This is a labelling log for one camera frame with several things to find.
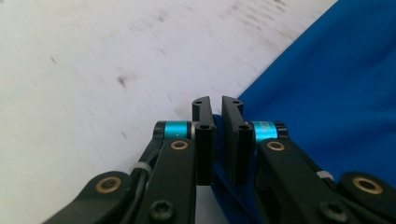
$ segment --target white surface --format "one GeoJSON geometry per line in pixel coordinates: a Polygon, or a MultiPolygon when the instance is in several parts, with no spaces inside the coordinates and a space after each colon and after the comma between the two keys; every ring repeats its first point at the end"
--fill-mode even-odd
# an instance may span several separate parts
{"type": "MultiPolygon", "coordinates": [[[[333,0],[0,0],[0,223],[127,172],[157,120],[237,97],[333,0]]],[[[197,223],[226,222],[208,187],[197,223]]]]}

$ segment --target white cable tie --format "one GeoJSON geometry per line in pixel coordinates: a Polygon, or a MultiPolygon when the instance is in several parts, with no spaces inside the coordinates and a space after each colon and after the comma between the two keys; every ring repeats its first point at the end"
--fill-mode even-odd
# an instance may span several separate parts
{"type": "Polygon", "coordinates": [[[138,161],[137,163],[135,163],[135,164],[131,167],[131,170],[130,170],[129,173],[132,173],[132,171],[133,171],[134,169],[136,169],[136,168],[138,168],[138,169],[143,169],[143,170],[147,171],[147,172],[148,172],[148,178],[151,177],[152,168],[151,168],[151,166],[149,166],[146,162],[138,161]]]}
{"type": "Polygon", "coordinates": [[[331,180],[334,180],[334,177],[332,176],[332,174],[330,174],[330,173],[327,172],[327,171],[318,171],[318,172],[317,172],[317,175],[318,175],[321,179],[330,178],[331,180]]]}

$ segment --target blue fabric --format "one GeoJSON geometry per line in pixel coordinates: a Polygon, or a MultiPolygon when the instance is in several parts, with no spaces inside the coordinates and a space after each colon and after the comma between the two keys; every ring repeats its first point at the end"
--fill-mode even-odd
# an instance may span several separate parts
{"type": "MultiPolygon", "coordinates": [[[[245,120],[283,121],[336,181],[362,171],[396,187],[396,1],[337,2],[239,99],[245,120]]],[[[251,186],[228,186],[220,162],[216,174],[229,222],[258,222],[251,186]]]]}

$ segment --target blue ring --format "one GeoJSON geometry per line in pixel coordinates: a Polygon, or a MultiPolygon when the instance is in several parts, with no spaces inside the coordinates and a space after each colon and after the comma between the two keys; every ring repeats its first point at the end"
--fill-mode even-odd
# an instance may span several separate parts
{"type": "Polygon", "coordinates": [[[256,145],[268,138],[277,138],[276,126],[271,121],[253,121],[256,145]]]}
{"type": "Polygon", "coordinates": [[[187,121],[166,121],[165,138],[187,138],[187,121]]]}

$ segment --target screw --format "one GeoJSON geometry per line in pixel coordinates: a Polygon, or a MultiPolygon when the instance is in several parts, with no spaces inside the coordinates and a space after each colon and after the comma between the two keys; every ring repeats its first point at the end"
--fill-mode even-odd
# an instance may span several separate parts
{"type": "Polygon", "coordinates": [[[337,202],[326,202],[319,204],[320,212],[335,223],[346,223],[348,221],[347,211],[337,202]]]}
{"type": "Polygon", "coordinates": [[[166,200],[156,201],[149,208],[149,217],[154,223],[168,223],[175,214],[175,207],[166,200]]]}
{"type": "Polygon", "coordinates": [[[116,180],[115,179],[108,179],[103,184],[101,185],[102,188],[104,189],[111,189],[116,185],[116,180]]]}

